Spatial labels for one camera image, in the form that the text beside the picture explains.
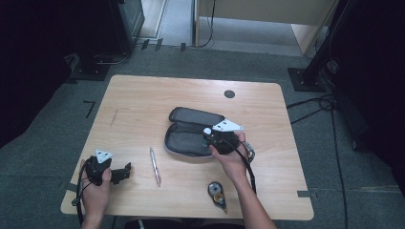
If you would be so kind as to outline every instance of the pen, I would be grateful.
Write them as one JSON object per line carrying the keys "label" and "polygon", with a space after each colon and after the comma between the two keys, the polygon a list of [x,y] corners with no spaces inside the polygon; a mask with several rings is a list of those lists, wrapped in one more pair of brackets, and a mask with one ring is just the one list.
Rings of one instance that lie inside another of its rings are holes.
{"label": "pen", "polygon": [[160,187],[160,174],[159,174],[159,169],[156,166],[155,152],[153,151],[152,147],[150,147],[149,153],[151,154],[151,158],[152,158],[152,166],[155,171],[156,183]]}

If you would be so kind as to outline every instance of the black eyeglass case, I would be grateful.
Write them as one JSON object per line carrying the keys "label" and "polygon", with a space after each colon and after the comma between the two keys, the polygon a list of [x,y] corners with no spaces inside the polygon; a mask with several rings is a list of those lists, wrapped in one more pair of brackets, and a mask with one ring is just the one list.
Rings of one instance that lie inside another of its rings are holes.
{"label": "black eyeglass case", "polygon": [[225,120],[220,114],[212,114],[190,108],[177,107],[169,115],[173,124],[164,138],[164,148],[168,153],[183,156],[211,156],[203,139],[203,130]]}

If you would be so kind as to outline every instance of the cable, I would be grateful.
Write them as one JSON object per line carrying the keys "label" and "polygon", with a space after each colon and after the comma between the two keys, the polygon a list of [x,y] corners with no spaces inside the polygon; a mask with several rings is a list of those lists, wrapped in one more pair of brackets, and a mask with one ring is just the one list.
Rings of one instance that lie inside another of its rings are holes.
{"label": "cable", "polygon": [[96,62],[96,63],[98,65],[117,65],[117,64],[120,64],[120,63],[124,62],[128,58],[128,56],[129,56],[129,53],[127,53],[125,55],[125,57],[123,59],[119,60],[118,62],[111,62],[111,63]]}
{"label": "cable", "polygon": [[329,45],[330,45],[330,60],[333,59],[333,56],[331,55],[331,41],[333,40],[334,32],[336,31],[337,27],[339,26],[339,22],[340,22],[340,20],[342,19],[342,16],[343,16],[343,14],[345,13],[346,8],[348,7],[348,5],[349,5],[350,2],[351,2],[351,0],[348,0],[348,2],[346,3],[345,8],[342,10],[342,13],[340,13],[339,18],[337,19],[337,22],[336,22],[336,25],[334,26],[333,31],[331,31],[330,43],[329,43]]}
{"label": "cable", "polygon": [[333,108],[330,111],[330,116],[331,116],[331,125],[333,127],[334,152],[336,154],[337,169],[339,171],[340,185],[342,187],[343,209],[344,209],[344,212],[345,212],[345,228],[348,229],[349,228],[349,223],[348,223],[348,203],[346,201],[345,182],[343,181],[342,168],[340,166],[340,157],[339,157],[339,153],[338,153],[338,150],[337,150],[336,126],[334,124]]}
{"label": "cable", "polygon": [[339,151],[338,151],[338,147],[337,147],[337,136],[336,136],[336,125],[335,125],[335,121],[334,121],[334,115],[333,115],[333,111],[334,111],[334,98],[328,98],[329,96],[333,96],[333,94],[325,94],[321,97],[317,97],[317,98],[311,98],[308,100],[304,100],[301,102],[296,102],[293,103],[291,105],[288,105],[287,108],[291,108],[291,107],[295,107],[295,106],[299,106],[311,101],[318,101],[319,106],[321,107],[319,110],[312,112],[310,114],[307,114],[299,119],[297,119],[296,121],[291,122],[291,124],[300,121],[302,119],[307,118],[308,116],[314,115],[319,111],[330,111],[330,117],[331,117],[331,125],[333,128],[333,144],[334,144],[334,151],[335,151],[335,155],[336,155],[336,163],[337,163],[337,169],[338,169],[338,173],[339,173],[339,180],[340,180],[340,186],[342,188],[342,198],[343,198],[343,208],[344,208],[344,214],[345,214],[345,229],[349,228],[349,222],[348,222],[348,204],[347,204],[347,200],[346,200],[346,189],[345,189],[345,182],[343,180],[343,174],[342,174],[342,168],[340,165],[340,157],[339,157]]}
{"label": "cable", "polygon": [[215,12],[215,3],[216,2],[217,2],[217,0],[214,0],[214,6],[212,7],[211,25],[209,24],[209,21],[208,21],[208,27],[211,30],[211,35],[209,36],[209,39],[205,44],[198,46],[197,48],[204,48],[212,39],[212,34],[214,33],[214,12]]}
{"label": "cable", "polygon": [[331,111],[331,109],[333,107],[334,99],[333,98],[328,98],[328,96],[333,96],[333,94],[325,94],[325,95],[322,95],[322,96],[317,97],[317,98],[310,98],[310,99],[307,99],[307,100],[304,100],[304,101],[301,101],[301,102],[296,102],[296,103],[287,105],[287,109],[290,109],[290,108],[293,108],[293,107],[296,107],[296,106],[299,106],[299,105],[302,105],[302,104],[305,104],[305,103],[308,103],[308,102],[314,102],[315,101],[315,102],[318,102],[319,106],[321,107],[320,109],[318,109],[318,110],[316,110],[316,111],[314,111],[312,113],[306,114],[306,115],[304,115],[304,116],[302,116],[302,117],[300,117],[300,118],[298,118],[298,119],[296,119],[294,121],[291,121],[290,124],[294,124],[296,122],[299,122],[299,121],[301,121],[301,120],[303,120],[303,119],[305,119],[307,117],[315,115],[316,113],[318,113],[320,111]]}

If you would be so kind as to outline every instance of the hand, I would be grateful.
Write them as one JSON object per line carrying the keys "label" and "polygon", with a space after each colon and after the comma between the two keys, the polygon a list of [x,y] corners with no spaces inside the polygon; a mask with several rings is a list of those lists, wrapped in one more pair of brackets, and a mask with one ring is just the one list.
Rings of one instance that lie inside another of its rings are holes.
{"label": "hand", "polygon": [[[80,167],[84,163],[85,161],[81,160]],[[104,213],[110,202],[111,176],[111,169],[106,169],[102,174],[102,184],[96,186],[90,182],[86,170],[83,171],[82,188],[89,185],[84,189],[82,194],[83,205],[86,209],[86,219],[83,222],[83,228],[99,228],[99,225],[101,225]]]}
{"label": "hand", "polygon": [[[247,151],[245,146],[243,145],[245,142],[245,133],[235,132],[235,135],[237,135],[239,140],[243,142],[239,145],[238,151],[247,159]],[[238,153],[234,151],[227,155],[220,155],[220,153],[217,151],[217,149],[215,149],[214,146],[210,145],[209,149],[211,150],[211,155],[221,162],[225,173],[234,183],[235,181],[241,180],[242,178],[245,178],[247,180],[246,167],[241,159],[241,156],[239,156]]]}

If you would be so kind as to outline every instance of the black cable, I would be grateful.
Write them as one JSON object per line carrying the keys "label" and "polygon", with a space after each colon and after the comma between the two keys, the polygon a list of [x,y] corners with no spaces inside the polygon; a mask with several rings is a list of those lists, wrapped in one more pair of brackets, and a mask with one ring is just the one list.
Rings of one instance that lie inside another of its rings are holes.
{"label": "black cable", "polygon": [[297,123],[297,122],[299,122],[299,121],[301,121],[301,120],[303,120],[303,119],[305,119],[307,117],[315,115],[316,113],[318,113],[320,111],[331,111],[331,109],[333,107],[333,103],[334,103],[333,94],[324,94],[324,95],[322,95],[320,97],[310,98],[310,99],[307,99],[307,100],[304,100],[304,101],[296,102],[296,103],[287,105],[287,109],[290,109],[290,108],[293,108],[293,107],[296,107],[296,106],[299,106],[299,105],[302,105],[302,104],[305,104],[305,103],[308,103],[308,102],[314,102],[314,101],[318,102],[319,106],[321,107],[320,109],[318,109],[318,110],[316,110],[316,111],[314,111],[312,113],[306,114],[306,115],[304,115],[304,116],[302,116],[302,117],[300,117],[300,118],[298,118],[298,119],[296,119],[294,121],[291,121],[290,124]]}
{"label": "black cable", "polygon": [[337,169],[339,171],[340,185],[342,187],[343,209],[344,209],[344,212],[345,212],[345,228],[348,229],[349,228],[349,223],[348,223],[348,203],[346,201],[345,182],[343,181],[342,168],[340,166],[340,157],[339,157],[339,153],[338,153],[338,149],[337,149],[336,126],[334,124],[333,108],[330,111],[330,115],[331,115],[331,125],[333,127],[334,152],[336,153]]}
{"label": "black cable", "polygon": [[86,168],[86,164],[89,162],[89,159],[87,159],[83,166],[80,168],[80,172],[78,174],[78,180],[77,180],[77,186],[76,186],[76,198],[72,201],[72,205],[76,207],[77,210],[77,217],[78,217],[78,221],[80,223],[80,226],[83,224],[84,221],[84,217],[83,217],[83,212],[81,211],[81,196],[83,194],[83,191],[90,185],[92,184],[92,182],[90,182],[88,185],[86,185],[86,187],[84,187],[81,192],[80,192],[80,184],[82,181],[82,176],[83,176],[83,172],[84,169]]}
{"label": "black cable", "polygon": [[126,54],[123,59],[121,59],[121,60],[119,60],[119,61],[117,61],[117,62],[106,62],[106,63],[103,63],[103,62],[96,62],[96,63],[97,63],[97,65],[117,65],[117,64],[120,64],[120,63],[124,62],[124,61],[128,58],[128,56],[129,56],[129,53]]}
{"label": "black cable", "polygon": [[208,27],[211,30],[211,35],[209,36],[209,39],[205,44],[198,46],[197,48],[204,48],[212,39],[212,34],[214,33],[214,12],[215,12],[215,3],[216,2],[217,2],[217,0],[214,0],[214,6],[212,7],[211,25],[208,23]]}
{"label": "black cable", "polygon": [[[308,103],[308,102],[311,102],[311,101],[318,101],[319,106],[321,108],[316,112],[313,112],[311,114],[307,114],[306,116],[298,119],[297,121],[302,120],[302,119],[304,119],[304,118],[306,118],[308,116],[311,116],[311,115],[313,115],[313,114],[315,114],[315,113],[317,113],[319,111],[330,111],[331,125],[332,125],[332,128],[333,128],[334,151],[335,151],[335,155],[336,155],[336,163],[337,163],[337,169],[338,169],[338,172],[339,172],[340,185],[342,187],[343,208],[344,208],[344,214],[345,214],[345,228],[348,229],[349,228],[348,204],[347,204],[347,200],[346,200],[345,183],[344,183],[344,180],[343,180],[342,168],[341,168],[341,165],[340,165],[339,151],[338,151],[338,147],[337,147],[336,125],[335,125],[335,122],[334,122],[334,115],[333,115],[333,111],[334,111],[334,107],[335,107],[334,106],[335,100],[333,98],[333,94],[325,94],[325,95],[323,95],[321,97],[311,98],[311,99],[304,100],[304,101],[301,101],[301,102],[296,102],[296,103],[288,105],[287,107],[291,108],[291,107],[299,106],[299,105],[302,105],[302,104],[305,104],[305,103]],[[327,102],[328,105],[327,106],[323,105],[322,104],[323,102]]]}

